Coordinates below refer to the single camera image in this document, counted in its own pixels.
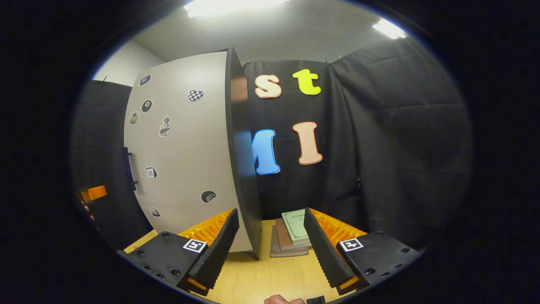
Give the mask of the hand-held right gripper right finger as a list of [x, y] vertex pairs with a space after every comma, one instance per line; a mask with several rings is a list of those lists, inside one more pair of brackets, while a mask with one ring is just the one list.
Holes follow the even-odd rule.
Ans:
[[384, 231], [366, 233], [312, 208], [305, 209], [303, 226], [330, 287], [341, 296], [372, 288], [422, 256]]

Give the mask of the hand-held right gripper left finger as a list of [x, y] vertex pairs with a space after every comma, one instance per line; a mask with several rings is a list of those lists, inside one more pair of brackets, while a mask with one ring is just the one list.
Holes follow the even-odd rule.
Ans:
[[164, 231], [124, 258], [142, 271], [174, 287], [207, 296], [221, 273], [239, 230], [233, 208], [182, 233]]

